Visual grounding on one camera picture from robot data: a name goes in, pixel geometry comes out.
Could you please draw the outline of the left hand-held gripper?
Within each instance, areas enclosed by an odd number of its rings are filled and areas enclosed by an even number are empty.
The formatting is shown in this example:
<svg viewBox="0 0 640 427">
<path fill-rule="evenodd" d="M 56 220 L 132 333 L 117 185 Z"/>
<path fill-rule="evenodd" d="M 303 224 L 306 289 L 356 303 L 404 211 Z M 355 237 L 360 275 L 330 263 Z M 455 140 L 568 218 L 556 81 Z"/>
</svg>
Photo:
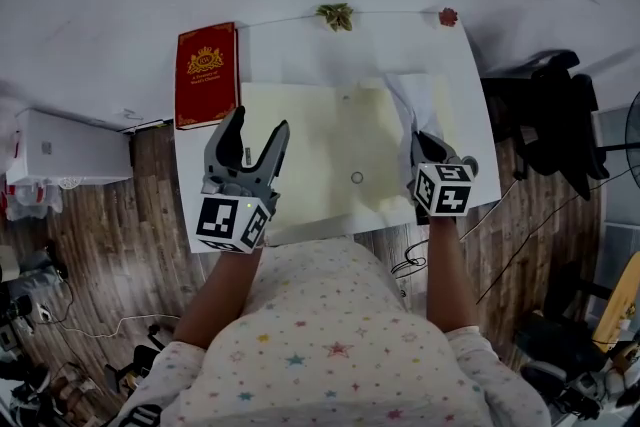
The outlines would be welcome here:
<svg viewBox="0 0 640 427">
<path fill-rule="evenodd" d="M 195 236 L 215 250 L 250 254 L 263 241 L 276 211 L 279 194 L 273 181 L 284 161 L 290 127 L 286 120 L 281 121 L 256 164 L 243 168 L 241 129 L 245 113 L 244 106 L 230 112 L 205 146 L 202 203 Z"/>
</svg>

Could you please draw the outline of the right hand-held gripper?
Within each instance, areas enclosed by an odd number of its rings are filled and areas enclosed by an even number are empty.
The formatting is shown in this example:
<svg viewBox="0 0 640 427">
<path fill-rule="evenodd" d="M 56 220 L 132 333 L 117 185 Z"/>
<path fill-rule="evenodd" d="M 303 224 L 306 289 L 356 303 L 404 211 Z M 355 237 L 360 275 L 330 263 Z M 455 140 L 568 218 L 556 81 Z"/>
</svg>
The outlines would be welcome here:
<svg viewBox="0 0 640 427">
<path fill-rule="evenodd" d="M 433 217 L 452 218 L 467 214 L 478 173 L 474 157 L 459 158 L 439 137 L 413 132 L 410 163 L 412 180 L 407 188 L 418 224 L 429 224 Z"/>
</svg>

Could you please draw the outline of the white A4 paper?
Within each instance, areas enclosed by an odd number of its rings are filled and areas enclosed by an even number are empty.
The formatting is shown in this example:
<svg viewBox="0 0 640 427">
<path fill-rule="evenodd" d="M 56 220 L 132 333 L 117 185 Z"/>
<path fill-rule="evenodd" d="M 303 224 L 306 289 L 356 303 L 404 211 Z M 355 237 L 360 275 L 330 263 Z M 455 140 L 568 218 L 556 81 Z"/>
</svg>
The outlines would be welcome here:
<svg viewBox="0 0 640 427">
<path fill-rule="evenodd" d="M 403 145 L 407 146 L 414 132 L 442 136 L 436 113 L 434 79 L 426 73 L 391 74 L 383 76 L 403 130 Z"/>
</svg>

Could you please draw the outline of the pale yellow desk mat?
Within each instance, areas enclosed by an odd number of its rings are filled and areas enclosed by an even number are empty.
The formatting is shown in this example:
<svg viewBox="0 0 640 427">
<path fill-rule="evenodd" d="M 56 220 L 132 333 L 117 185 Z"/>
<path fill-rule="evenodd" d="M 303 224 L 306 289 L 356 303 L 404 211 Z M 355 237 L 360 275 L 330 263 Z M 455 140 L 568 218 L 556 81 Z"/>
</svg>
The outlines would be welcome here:
<svg viewBox="0 0 640 427">
<path fill-rule="evenodd" d="M 453 140 L 447 81 L 434 79 L 442 138 Z M 331 87 L 245 82 L 241 131 L 251 161 L 281 121 L 290 138 L 274 186 L 280 198 L 271 245 L 351 235 L 413 223 L 410 141 L 384 79 Z"/>
</svg>

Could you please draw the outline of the person's left forearm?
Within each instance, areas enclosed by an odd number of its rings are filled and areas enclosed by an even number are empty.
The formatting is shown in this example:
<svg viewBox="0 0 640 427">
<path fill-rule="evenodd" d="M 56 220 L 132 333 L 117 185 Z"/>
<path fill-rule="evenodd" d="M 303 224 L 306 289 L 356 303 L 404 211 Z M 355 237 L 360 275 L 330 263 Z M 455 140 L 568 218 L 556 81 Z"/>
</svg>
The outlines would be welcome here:
<svg viewBox="0 0 640 427">
<path fill-rule="evenodd" d="M 202 288 L 180 318 L 173 340 L 207 349 L 215 337 L 240 317 L 263 249 L 251 254 L 223 252 Z"/>
</svg>

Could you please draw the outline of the person's right forearm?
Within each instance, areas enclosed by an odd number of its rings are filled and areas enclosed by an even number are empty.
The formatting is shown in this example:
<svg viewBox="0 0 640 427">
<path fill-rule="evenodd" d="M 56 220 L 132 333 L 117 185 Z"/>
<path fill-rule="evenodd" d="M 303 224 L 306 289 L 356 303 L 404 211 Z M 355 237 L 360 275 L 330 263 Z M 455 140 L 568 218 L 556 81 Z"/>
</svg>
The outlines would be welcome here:
<svg viewBox="0 0 640 427">
<path fill-rule="evenodd" d="M 476 300 L 453 218 L 430 219 L 427 267 L 427 320 L 443 333 L 477 325 Z"/>
</svg>

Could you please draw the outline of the red hardcover book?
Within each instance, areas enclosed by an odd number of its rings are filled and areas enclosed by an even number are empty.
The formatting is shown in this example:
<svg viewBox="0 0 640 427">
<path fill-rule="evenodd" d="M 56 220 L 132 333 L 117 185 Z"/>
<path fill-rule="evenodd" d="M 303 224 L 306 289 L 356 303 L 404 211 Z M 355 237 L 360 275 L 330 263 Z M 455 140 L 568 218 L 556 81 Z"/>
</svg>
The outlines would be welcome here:
<svg viewBox="0 0 640 427">
<path fill-rule="evenodd" d="M 240 105 L 237 30 L 232 22 L 178 36 L 174 125 L 191 130 L 220 123 Z"/>
</svg>

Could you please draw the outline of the black office chair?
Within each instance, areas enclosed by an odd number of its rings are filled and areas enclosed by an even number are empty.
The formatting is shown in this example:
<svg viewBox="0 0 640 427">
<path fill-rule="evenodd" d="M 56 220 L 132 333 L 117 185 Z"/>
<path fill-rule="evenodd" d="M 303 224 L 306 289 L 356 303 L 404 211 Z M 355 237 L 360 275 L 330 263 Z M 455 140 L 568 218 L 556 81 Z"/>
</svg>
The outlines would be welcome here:
<svg viewBox="0 0 640 427">
<path fill-rule="evenodd" d="M 514 142 L 514 178 L 525 180 L 530 170 L 560 173 L 588 201 L 589 180 L 607 179 L 609 172 L 596 142 L 592 79 L 569 73 L 579 64 L 571 50 L 544 51 L 510 72 L 483 77 L 481 84 L 487 104 L 503 114 L 491 120 L 494 140 Z"/>
</svg>

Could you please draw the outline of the green leaf ornament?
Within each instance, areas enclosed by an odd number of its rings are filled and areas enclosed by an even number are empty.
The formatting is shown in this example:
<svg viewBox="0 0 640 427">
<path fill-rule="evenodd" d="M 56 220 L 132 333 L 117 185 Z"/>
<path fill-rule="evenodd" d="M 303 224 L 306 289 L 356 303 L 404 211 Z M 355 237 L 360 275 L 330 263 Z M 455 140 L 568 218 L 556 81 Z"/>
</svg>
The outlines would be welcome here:
<svg viewBox="0 0 640 427">
<path fill-rule="evenodd" d="M 323 17 L 327 26 L 334 32 L 352 30 L 353 12 L 348 3 L 323 4 L 316 9 L 316 15 Z"/>
</svg>

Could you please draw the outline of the white appliance box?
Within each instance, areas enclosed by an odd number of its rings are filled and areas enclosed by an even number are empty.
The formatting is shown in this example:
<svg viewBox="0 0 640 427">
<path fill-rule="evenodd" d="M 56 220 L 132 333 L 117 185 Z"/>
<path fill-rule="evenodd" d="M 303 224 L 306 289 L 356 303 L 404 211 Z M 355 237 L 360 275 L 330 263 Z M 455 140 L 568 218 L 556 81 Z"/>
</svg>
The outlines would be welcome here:
<svg viewBox="0 0 640 427">
<path fill-rule="evenodd" d="M 10 185 L 105 185 L 132 177 L 125 134 L 29 109 L 17 116 Z"/>
</svg>

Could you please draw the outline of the black standing fan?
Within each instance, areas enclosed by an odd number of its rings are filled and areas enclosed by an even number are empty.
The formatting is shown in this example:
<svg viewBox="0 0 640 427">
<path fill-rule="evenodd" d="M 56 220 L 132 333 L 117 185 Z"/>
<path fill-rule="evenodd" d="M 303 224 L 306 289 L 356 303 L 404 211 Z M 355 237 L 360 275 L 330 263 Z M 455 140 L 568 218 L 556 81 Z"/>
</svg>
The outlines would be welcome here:
<svg viewBox="0 0 640 427">
<path fill-rule="evenodd" d="M 597 156 L 603 163 L 617 160 L 640 190 L 640 91 L 621 108 L 598 114 L 601 141 Z"/>
</svg>

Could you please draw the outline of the person's star-print clothing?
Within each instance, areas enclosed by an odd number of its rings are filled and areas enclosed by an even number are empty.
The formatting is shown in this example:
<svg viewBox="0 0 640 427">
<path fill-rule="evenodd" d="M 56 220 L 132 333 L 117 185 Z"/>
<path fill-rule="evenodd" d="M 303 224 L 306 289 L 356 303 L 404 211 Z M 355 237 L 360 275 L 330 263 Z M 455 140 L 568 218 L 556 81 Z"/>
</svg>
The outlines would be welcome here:
<svg viewBox="0 0 640 427">
<path fill-rule="evenodd" d="M 124 410 L 143 405 L 159 427 L 551 427 L 478 327 L 409 312 L 345 238 L 266 249 L 241 316 L 207 348 L 167 345 Z"/>
</svg>

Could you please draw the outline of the yellow wooden board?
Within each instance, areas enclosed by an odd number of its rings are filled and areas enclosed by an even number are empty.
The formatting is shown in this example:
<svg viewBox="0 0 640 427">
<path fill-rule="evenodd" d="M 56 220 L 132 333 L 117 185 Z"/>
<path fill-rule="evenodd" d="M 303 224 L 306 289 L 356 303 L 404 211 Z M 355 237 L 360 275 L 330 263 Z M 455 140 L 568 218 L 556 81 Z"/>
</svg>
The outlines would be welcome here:
<svg viewBox="0 0 640 427">
<path fill-rule="evenodd" d="M 628 314 L 635 314 L 635 298 L 639 287 L 640 251 L 631 256 L 592 334 L 592 341 L 602 352 L 606 353 L 617 343 L 621 323 L 629 319 Z"/>
</svg>

